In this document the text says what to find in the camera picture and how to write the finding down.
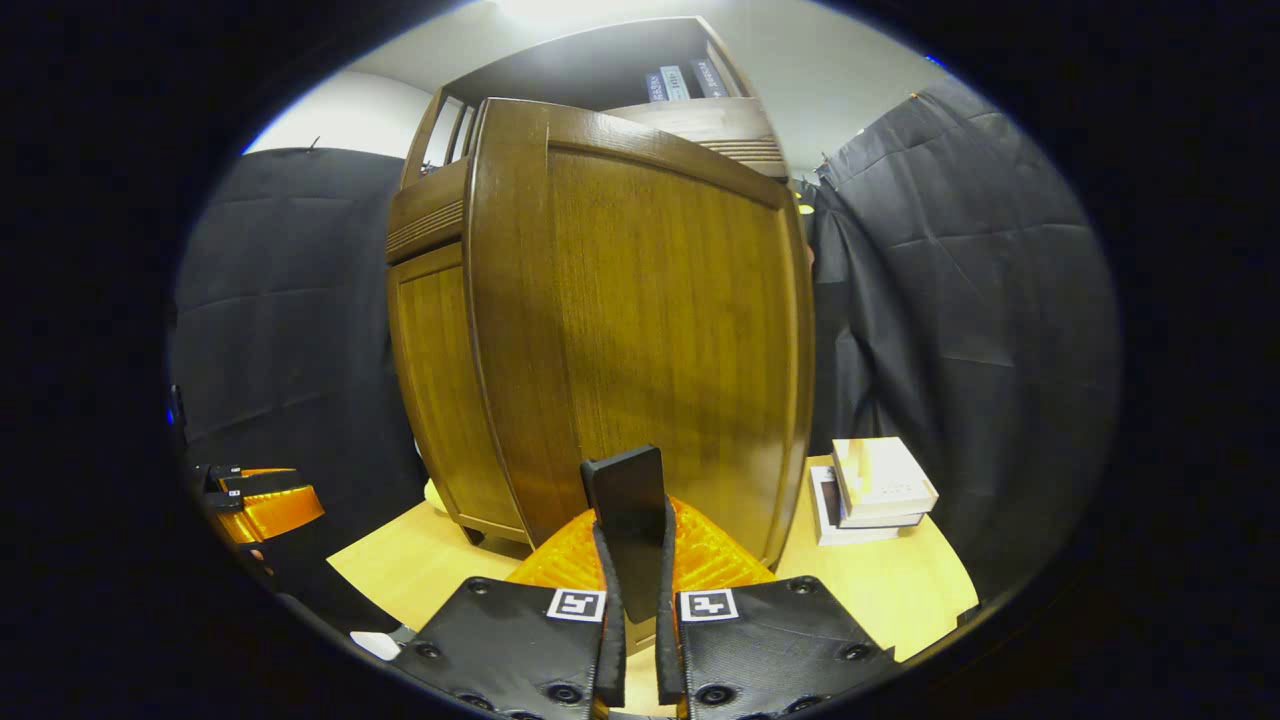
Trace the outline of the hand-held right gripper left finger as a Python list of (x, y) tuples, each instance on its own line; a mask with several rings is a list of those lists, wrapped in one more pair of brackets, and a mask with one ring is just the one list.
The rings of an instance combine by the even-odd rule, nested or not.
[(504, 580), (465, 579), (390, 665), (490, 719), (598, 719), (625, 702), (625, 620), (594, 511)]

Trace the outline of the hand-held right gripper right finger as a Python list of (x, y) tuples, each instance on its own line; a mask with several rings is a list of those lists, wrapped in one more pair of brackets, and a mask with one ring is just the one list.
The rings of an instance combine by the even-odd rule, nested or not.
[(794, 719), (896, 673), (817, 577), (780, 579), (689, 503), (666, 502), (659, 697), (681, 719)]

